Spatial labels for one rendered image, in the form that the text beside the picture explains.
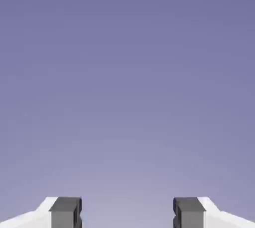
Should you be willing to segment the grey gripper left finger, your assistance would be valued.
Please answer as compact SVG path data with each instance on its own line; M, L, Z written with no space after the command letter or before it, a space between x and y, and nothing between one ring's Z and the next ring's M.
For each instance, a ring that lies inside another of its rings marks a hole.
M82 228L81 197L46 197L33 211L0 222L0 228Z

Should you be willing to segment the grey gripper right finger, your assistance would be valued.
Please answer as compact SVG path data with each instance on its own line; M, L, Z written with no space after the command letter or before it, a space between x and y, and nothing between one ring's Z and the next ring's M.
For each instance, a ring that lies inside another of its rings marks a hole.
M255 222L221 211L209 197L175 197L173 228L255 228Z

